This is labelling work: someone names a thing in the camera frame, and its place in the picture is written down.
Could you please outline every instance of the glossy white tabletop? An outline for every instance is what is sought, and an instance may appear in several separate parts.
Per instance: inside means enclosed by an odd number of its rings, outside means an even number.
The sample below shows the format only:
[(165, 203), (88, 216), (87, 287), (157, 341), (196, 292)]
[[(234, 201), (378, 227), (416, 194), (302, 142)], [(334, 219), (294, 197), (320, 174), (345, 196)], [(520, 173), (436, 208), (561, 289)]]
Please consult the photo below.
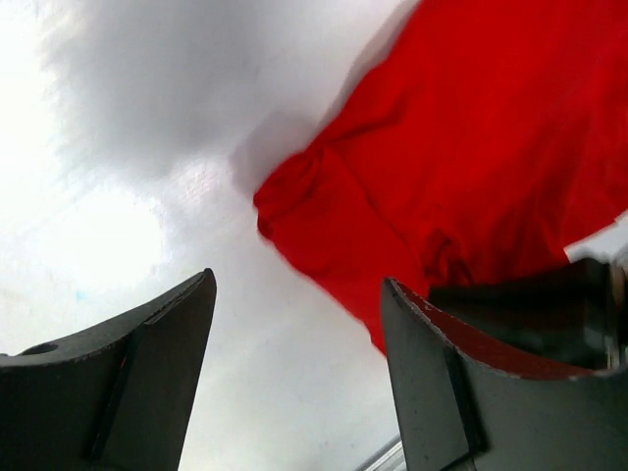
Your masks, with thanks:
[(210, 267), (182, 470), (352, 470), (394, 437), (385, 359), (263, 243), (251, 196), (414, 3), (1, 2), (0, 351)]

